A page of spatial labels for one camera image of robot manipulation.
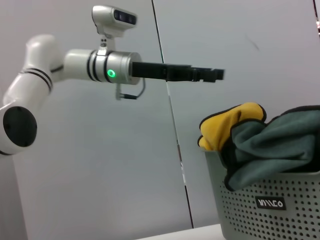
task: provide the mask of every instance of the green indicator ring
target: green indicator ring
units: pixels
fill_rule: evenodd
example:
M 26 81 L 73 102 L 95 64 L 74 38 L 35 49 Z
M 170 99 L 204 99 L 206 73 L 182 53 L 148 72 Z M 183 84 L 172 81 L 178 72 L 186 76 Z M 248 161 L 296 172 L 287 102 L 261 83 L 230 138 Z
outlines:
M 115 71 L 113 71 L 112 69 L 109 69 L 107 73 L 108 73 L 110 78 L 114 78 L 116 76 Z

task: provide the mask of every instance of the green towel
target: green towel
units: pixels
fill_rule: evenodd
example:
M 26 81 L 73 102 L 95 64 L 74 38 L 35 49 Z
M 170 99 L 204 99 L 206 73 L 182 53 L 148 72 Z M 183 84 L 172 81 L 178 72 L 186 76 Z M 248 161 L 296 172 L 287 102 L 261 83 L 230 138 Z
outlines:
M 226 187 L 236 191 L 307 165 L 314 157 L 319 130 L 319 105 L 288 110 L 268 124 L 248 119 L 234 125 L 221 151 Z

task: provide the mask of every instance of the basket label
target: basket label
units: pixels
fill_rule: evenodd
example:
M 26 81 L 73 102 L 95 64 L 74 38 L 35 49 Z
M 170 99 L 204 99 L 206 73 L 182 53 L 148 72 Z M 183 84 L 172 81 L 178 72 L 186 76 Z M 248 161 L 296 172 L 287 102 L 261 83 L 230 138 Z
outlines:
M 255 196 L 255 202 L 258 209 L 287 210 L 281 196 Z

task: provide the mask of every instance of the yellow cloth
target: yellow cloth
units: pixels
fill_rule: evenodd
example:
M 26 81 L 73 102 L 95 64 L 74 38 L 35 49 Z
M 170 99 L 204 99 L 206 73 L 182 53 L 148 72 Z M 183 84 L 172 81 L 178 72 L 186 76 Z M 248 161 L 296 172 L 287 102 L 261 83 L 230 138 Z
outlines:
M 266 117 L 266 111 L 254 102 L 247 102 L 212 114 L 200 123 L 202 136 L 198 139 L 198 145 L 207 151 L 220 152 L 230 137 L 232 126 L 247 119 L 257 119 L 264 122 Z

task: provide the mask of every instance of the camera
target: camera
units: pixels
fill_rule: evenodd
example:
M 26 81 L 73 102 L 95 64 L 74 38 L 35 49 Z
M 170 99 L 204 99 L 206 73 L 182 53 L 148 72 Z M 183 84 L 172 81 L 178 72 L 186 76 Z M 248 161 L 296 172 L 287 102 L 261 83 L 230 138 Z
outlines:
M 136 26 L 137 15 L 118 7 L 96 5 L 92 9 L 92 20 L 98 34 L 122 37 L 125 30 Z

